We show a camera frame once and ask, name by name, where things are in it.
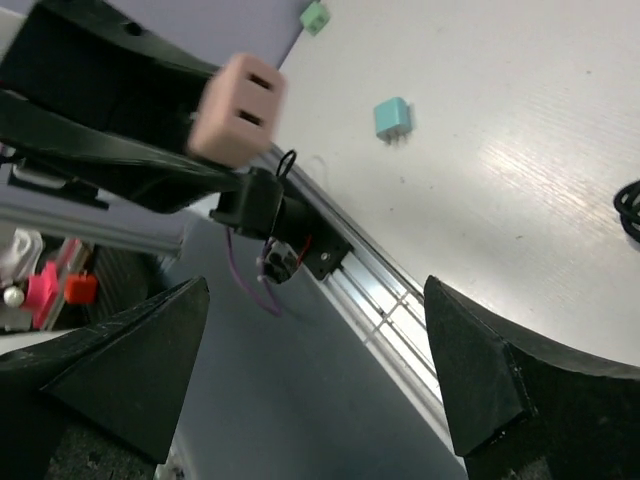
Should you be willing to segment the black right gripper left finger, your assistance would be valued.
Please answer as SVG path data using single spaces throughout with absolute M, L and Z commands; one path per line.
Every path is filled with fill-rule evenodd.
M 204 278 L 1 357 L 4 479 L 151 479 L 165 463 L 209 308 Z

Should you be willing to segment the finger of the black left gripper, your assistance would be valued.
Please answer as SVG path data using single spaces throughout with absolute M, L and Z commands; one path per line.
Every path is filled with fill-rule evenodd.
M 91 129 L 1 93 L 1 141 L 27 167 L 106 190 L 157 213 L 241 188 L 239 174 L 128 138 Z
M 37 1 L 1 62 L 1 85 L 97 130 L 187 122 L 217 70 L 106 1 Z

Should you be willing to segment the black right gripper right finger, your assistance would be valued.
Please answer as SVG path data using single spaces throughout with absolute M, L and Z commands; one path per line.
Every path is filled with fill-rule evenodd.
M 427 332 L 471 479 L 636 479 L 639 370 L 505 319 L 435 277 Z

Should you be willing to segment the pink and brown plug adapter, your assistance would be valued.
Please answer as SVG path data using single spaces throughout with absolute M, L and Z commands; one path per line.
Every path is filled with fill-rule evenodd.
M 233 55 L 205 85 L 188 152 L 232 169 L 267 152 L 286 87 L 275 67 L 248 53 Z

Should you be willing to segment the light blue plug adapter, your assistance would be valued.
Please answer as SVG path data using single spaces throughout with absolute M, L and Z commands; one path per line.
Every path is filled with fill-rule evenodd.
M 404 139 L 414 130 L 411 107 L 402 97 L 389 98 L 373 109 L 376 137 L 386 145 Z

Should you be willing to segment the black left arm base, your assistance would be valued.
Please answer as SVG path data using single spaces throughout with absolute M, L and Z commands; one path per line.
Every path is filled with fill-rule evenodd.
M 240 189 L 220 195 L 210 217 L 234 233 L 263 242 L 259 278 L 274 284 L 306 267 L 318 280 L 334 272 L 352 246 L 288 179 L 297 152 L 284 154 L 275 171 L 252 167 Z

